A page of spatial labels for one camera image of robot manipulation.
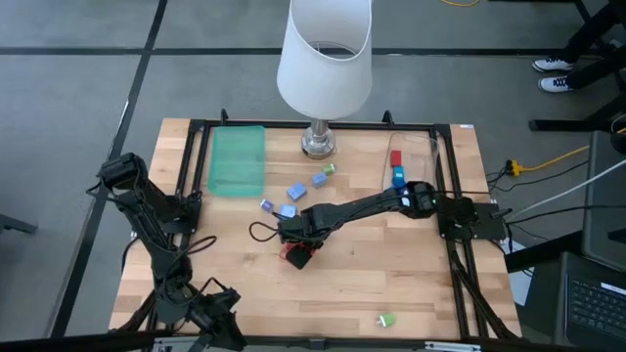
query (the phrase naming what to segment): lamp base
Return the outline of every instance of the lamp base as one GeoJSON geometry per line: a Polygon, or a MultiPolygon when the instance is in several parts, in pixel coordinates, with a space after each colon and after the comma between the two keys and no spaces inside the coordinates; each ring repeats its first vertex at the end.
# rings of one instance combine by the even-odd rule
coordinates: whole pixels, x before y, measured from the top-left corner
{"type": "Polygon", "coordinates": [[[328,127],[322,134],[313,132],[309,127],[302,135],[302,152],[314,159],[323,159],[335,153],[335,133],[328,127]]]}

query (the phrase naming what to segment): wooden tabletop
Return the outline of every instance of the wooden tabletop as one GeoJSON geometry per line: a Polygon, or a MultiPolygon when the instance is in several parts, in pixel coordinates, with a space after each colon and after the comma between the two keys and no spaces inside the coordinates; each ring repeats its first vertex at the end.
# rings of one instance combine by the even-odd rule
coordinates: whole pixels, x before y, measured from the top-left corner
{"type": "MultiPolygon", "coordinates": [[[[166,194],[173,194],[183,154],[189,119],[168,118],[161,125],[150,179],[166,194]]],[[[455,154],[465,191],[487,191],[480,151],[473,127],[453,125],[455,154]]],[[[266,129],[264,198],[289,203],[287,188],[295,182],[308,186],[298,210],[318,202],[342,203],[381,192],[388,187],[387,149],[401,149],[408,178],[431,178],[424,160],[431,154],[426,133],[335,130],[337,152],[325,160],[312,160],[300,149],[299,129],[266,129]],[[311,177],[332,162],[337,172],[328,184],[313,189],[311,177]]],[[[193,173],[200,136],[192,155],[193,173]]],[[[446,185],[450,189],[443,142],[439,142],[446,185]]],[[[450,269],[444,241],[435,217],[411,220],[384,213],[344,225],[315,253],[303,270],[279,257],[278,239],[260,243],[250,238],[253,221],[276,224],[259,207],[260,198],[218,198],[206,189],[210,146],[202,176],[202,211],[192,242],[214,235],[210,249],[192,255],[193,284],[211,276],[242,296],[235,306],[245,335],[458,338],[450,269]],[[376,324],[381,313],[393,313],[396,324],[376,324]]],[[[187,189],[191,187],[188,176],[187,189]]],[[[488,195],[469,195],[488,201],[488,195]]],[[[520,335],[513,295],[502,252],[487,241],[473,241],[481,290],[498,316],[520,335]]],[[[125,323],[153,288],[150,257],[140,242],[129,251],[115,302],[111,328],[125,323]]],[[[473,307],[467,292],[469,326],[476,334],[473,307]]],[[[182,331],[197,332],[192,324],[182,331]]]]}

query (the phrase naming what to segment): white sneaker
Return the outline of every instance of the white sneaker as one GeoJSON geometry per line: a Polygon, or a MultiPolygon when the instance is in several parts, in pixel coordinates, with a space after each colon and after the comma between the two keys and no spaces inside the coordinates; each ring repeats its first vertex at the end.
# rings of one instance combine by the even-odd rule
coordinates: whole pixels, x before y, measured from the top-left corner
{"type": "Polygon", "coordinates": [[[543,78],[539,80],[539,89],[548,93],[563,93],[573,91],[567,83],[565,83],[567,76],[563,77],[551,77],[543,78]]]}
{"type": "Polygon", "coordinates": [[[536,70],[547,72],[570,72],[574,69],[574,64],[566,63],[558,57],[549,57],[544,60],[536,60],[532,63],[532,67],[536,70]]]}

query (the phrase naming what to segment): small green object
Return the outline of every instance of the small green object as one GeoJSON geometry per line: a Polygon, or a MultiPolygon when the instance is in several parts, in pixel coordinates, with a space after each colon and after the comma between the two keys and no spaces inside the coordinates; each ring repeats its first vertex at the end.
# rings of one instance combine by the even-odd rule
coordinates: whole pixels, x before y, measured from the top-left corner
{"type": "Polygon", "coordinates": [[[212,140],[208,190],[229,198],[263,195],[265,128],[216,127],[212,140]]]}
{"type": "Polygon", "coordinates": [[[381,325],[383,328],[389,328],[395,324],[395,315],[393,315],[393,313],[380,314],[377,324],[381,325]]]}
{"type": "Polygon", "coordinates": [[[335,165],[334,164],[324,165],[324,167],[322,167],[322,171],[324,171],[324,173],[327,175],[333,175],[335,173],[335,165]]]}

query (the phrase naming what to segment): floor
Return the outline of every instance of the floor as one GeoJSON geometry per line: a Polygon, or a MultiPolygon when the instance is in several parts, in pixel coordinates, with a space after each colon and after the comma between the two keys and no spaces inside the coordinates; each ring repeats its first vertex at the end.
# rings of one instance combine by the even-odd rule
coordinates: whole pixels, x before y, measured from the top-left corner
{"type": "MultiPolygon", "coordinates": [[[[593,14],[602,2],[586,5],[593,14]]],[[[39,225],[32,236],[0,236],[0,340],[49,333],[90,212],[91,199],[84,190],[96,182],[127,100],[125,121],[130,125],[123,150],[146,162],[164,117],[215,118],[224,108],[231,118],[304,118],[278,93],[276,55],[161,55],[142,60],[111,50],[65,52],[76,55],[31,50],[144,48],[157,6],[157,0],[0,0],[0,213],[39,225]]],[[[170,0],[153,44],[279,48],[288,7],[288,0],[170,0]]],[[[436,0],[375,0],[373,46],[555,49],[581,24],[571,3],[483,0],[472,8],[458,8],[436,0]]],[[[507,158],[535,165],[586,145],[589,136],[532,133],[528,119],[582,118],[607,103],[617,88],[608,77],[569,94],[543,93],[536,86],[542,75],[530,67],[533,59],[376,56],[372,94],[361,111],[347,119],[378,121],[391,110],[396,121],[471,123],[487,172],[499,170],[507,158]]],[[[578,155],[523,180],[556,173],[584,158],[578,155]]],[[[520,209],[584,178],[580,168],[556,180],[493,195],[501,205],[520,209]]],[[[582,192],[573,193],[543,210],[583,199],[582,192]]],[[[580,225],[580,213],[566,213],[529,222],[525,228],[554,238],[580,225]]],[[[129,233],[125,219],[107,206],[67,333],[106,331],[129,233]]],[[[514,238],[524,245],[540,241],[523,232],[515,232],[514,238]]]]}

